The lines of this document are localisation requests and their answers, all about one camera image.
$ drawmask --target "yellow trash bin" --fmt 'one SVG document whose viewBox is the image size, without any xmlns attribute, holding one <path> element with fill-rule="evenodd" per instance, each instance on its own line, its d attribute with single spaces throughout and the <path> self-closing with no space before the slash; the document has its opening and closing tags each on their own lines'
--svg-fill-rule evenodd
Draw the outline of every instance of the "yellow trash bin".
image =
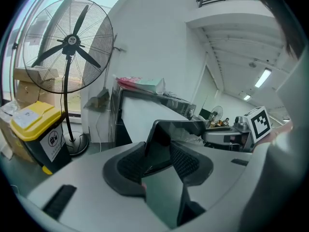
<svg viewBox="0 0 309 232">
<path fill-rule="evenodd" d="M 52 173 L 71 161 L 61 127 L 63 119 L 59 109 L 37 101 L 20 110 L 10 122 L 30 154 Z"/>
</svg>

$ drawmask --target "small fan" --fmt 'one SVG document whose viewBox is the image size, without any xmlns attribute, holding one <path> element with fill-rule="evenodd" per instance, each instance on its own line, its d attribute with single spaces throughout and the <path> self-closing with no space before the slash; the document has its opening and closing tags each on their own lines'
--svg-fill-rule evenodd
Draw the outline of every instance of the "small fan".
<svg viewBox="0 0 309 232">
<path fill-rule="evenodd" d="M 218 122 L 222 118 L 223 108 L 221 106 L 216 106 L 211 113 L 213 114 L 213 121 Z"/>
<path fill-rule="evenodd" d="M 45 30 L 39 27 L 43 24 L 47 25 Z M 43 90 L 64 94 L 69 131 L 64 137 L 70 154 L 80 154 L 89 140 L 85 134 L 71 130 L 68 93 L 88 86 L 107 67 L 113 50 L 110 19 L 90 0 L 57 1 L 34 19 L 23 49 L 31 80 Z"/>
</svg>

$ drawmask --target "cardboard box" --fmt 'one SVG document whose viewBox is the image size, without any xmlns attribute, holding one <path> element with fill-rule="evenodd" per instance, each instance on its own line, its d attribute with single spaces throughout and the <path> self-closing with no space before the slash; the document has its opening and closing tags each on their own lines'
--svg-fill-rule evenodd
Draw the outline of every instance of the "cardboard box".
<svg viewBox="0 0 309 232">
<path fill-rule="evenodd" d="M 37 80 L 38 83 L 40 83 L 45 77 L 45 82 L 48 82 L 51 87 L 55 82 L 53 78 L 58 77 L 57 70 L 38 71 L 36 68 L 33 68 L 33 70 L 28 71 L 31 72 L 31 77 L 34 80 Z M 46 102 L 53 106 L 55 105 L 55 95 L 41 89 L 35 83 L 33 83 L 28 76 L 26 69 L 14 69 L 14 79 L 19 80 L 15 99 L 21 106 L 26 107 L 35 103 L 36 101 Z"/>
<path fill-rule="evenodd" d="M 10 128 L 10 121 L 13 115 L 23 108 L 24 106 L 20 105 L 17 101 L 10 101 L 9 103 L 6 103 L 4 106 L 0 107 L 0 128 L 7 144 L 14 154 L 27 161 L 35 162 L 19 138 Z"/>
<path fill-rule="evenodd" d="M 252 109 L 243 117 L 252 131 L 254 143 L 264 138 L 272 130 L 269 116 L 264 106 Z"/>
</svg>

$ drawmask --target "floor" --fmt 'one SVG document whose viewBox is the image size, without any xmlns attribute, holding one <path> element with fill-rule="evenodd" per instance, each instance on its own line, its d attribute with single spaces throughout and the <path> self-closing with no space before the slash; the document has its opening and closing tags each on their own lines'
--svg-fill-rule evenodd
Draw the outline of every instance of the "floor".
<svg viewBox="0 0 309 232">
<path fill-rule="evenodd" d="M 81 124 L 71 123 L 71 128 L 72 131 L 82 132 Z M 64 134 L 68 132 L 65 122 L 63 122 L 63 132 Z M 101 143 L 102 151 L 108 150 L 109 148 L 108 143 Z M 100 143 L 90 143 L 84 153 L 72 159 L 76 160 L 80 157 L 98 152 L 100 152 Z M 49 175 L 42 171 L 38 164 L 28 162 L 18 156 L 13 156 L 11 160 L 8 160 L 0 154 L 0 167 L 12 185 L 13 190 L 24 197 L 27 197 L 37 185 L 49 177 Z"/>
</svg>

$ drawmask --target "window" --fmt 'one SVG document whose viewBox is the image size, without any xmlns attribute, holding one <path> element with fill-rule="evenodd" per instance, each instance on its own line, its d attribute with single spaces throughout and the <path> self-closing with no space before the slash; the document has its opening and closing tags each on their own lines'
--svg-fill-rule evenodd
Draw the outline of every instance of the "window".
<svg viewBox="0 0 309 232">
<path fill-rule="evenodd" d="M 49 6 L 50 4 L 56 2 L 58 0 L 44 0 L 42 2 L 42 4 L 37 8 L 36 11 L 33 11 L 33 7 L 35 6 L 35 4 L 38 2 L 38 0 L 29 0 L 27 2 L 27 4 L 25 5 L 25 7 L 23 8 L 22 12 L 20 13 L 20 15 L 18 16 L 13 30 L 11 32 L 11 35 L 9 37 L 7 46 L 6 46 L 6 50 L 5 50 L 5 59 L 3 61 L 3 67 L 2 67 L 2 89 L 3 89 L 3 96 L 4 99 L 6 100 L 11 100 L 13 97 L 13 66 L 14 66 L 14 59 L 15 59 L 15 55 L 16 52 L 15 50 L 12 50 L 12 46 L 15 42 L 18 42 L 18 39 L 20 37 L 21 31 L 22 29 L 28 30 L 25 28 L 25 21 L 24 18 L 28 18 L 29 15 L 32 16 L 32 20 L 31 20 L 31 24 L 34 22 L 34 24 L 32 24 L 31 27 L 34 27 L 33 30 L 37 33 L 37 34 L 42 34 L 44 35 L 46 28 L 48 26 L 48 23 L 45 23 L 44 18 L 36 18 L 36 16 L 38 14 L 40 14 L 40 12 L 46 8 L 47 6 Z M 115 3 L 118 0 L 91 0 L 94 1 L 95 3 L 97 3 L 98 5 L 100 5 L 104 11 L 106 13 L 108 13 L 111 8 L 115 5 Z M 37 39 L 34 39 L 31 42 L 24 42 L 24 44 L 26 44 L 29 47 L 37 47 L 39 46 L 41 43 L 41 41 L 38 41 Z M 20 54 L 18 57 L 18 67 L 19 68 L 24 68 L 24 61 L 23 61 L 23 45 L 21 44 L 20 47 Z M 61 95 L 59 94 L 55 94 L 55 105 L 57 107 L 60 107 L 60 97 Z M 80 91 L 68 94 L 68 108 L 70 111 L 72 112 L 80 112 L 81 108 L 80 108 L 80 102 L 81 102 L 81 94 Z"/>
</svg>

